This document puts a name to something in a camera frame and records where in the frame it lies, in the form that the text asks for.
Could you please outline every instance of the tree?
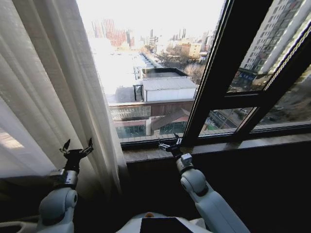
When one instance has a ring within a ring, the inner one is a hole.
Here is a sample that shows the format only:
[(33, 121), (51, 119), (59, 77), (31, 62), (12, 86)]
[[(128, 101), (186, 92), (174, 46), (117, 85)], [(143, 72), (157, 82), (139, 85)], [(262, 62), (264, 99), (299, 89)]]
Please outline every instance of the tree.
[(167, 53), (162, 52), (157, 58), (161, 61), (161, 64), (164, 67), (169, 67), (170, 63), (173, 61), (172, 56), (168, 55)]
[(200, 64), (189, 64), (185, 68), (185, 72), (191, 76), (192, 81), (195, 84), (200, 84), (205, 66)]
[(153, 52), (154, 51), (154, 46), (151, 46), (151, 45), (145, 45), (145, 48), (149, 51), (149, 52)]

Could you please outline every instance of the red building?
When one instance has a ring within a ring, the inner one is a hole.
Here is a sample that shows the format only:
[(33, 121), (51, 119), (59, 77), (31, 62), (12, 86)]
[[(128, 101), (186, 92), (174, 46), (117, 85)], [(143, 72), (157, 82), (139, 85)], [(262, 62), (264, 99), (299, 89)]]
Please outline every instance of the red building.
[(112, 46), (119, 47), (123, 42), (127, 42), (125, 30), (115, 29), (113, 19), (103, 20), (104, 35), (111, 42)]

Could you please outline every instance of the rooftop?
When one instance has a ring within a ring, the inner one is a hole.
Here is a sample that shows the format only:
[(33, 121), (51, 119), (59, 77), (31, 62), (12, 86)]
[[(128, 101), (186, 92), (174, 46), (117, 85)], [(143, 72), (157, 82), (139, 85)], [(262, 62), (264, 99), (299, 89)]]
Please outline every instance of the rooftop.
[(147, 68), (141, 69), (143, 79), (167, 77), (187, 77), (188, 75), (177, 68)]
[(143, 80), (142, 83), (144, 85), (144, 89), (147, 91), (196, 88), (196, 85), (187, 77), (147, 79)]

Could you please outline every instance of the road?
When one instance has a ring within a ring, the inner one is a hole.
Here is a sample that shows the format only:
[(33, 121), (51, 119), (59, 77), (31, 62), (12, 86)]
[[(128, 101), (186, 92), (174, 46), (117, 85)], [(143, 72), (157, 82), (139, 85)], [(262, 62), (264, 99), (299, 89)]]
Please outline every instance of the road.
[(209, 113), (210, 119), (216, 124), (218, 128), (221, 128), (221, 129), (237, 128), (238, 125), (233, 123), (231, 119), (227, 118), (227, 116), (230, 113), (226, 114), (225, 111), (229, 111), (229, 110), (211, 111)]

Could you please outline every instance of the dark wall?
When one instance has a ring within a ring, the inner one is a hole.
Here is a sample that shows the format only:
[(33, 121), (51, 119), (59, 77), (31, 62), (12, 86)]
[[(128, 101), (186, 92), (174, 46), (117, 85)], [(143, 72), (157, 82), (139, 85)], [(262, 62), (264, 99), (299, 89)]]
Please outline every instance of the dark wall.
[[(193, 156), (206, 176), (251, 232), (297, 232), (310, 209), (310, 143), (287, 144)], [(134, 212), (198, 217), (182, 189), (172, 159), (128, 164)]]

